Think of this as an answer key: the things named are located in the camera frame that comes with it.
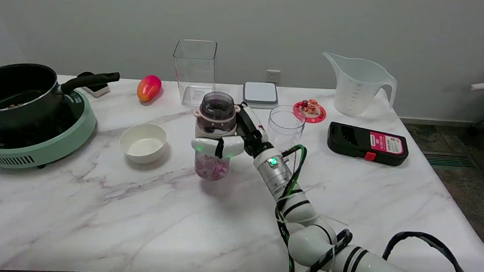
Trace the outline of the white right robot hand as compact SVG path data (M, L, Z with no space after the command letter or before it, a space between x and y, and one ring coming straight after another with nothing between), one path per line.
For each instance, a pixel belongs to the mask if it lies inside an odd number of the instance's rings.
M246 103L233 105L232 116L215 120L193 111L197 122L191 147L198 153L217 158L233 158L242 153L256 157L272 147L258 116Z

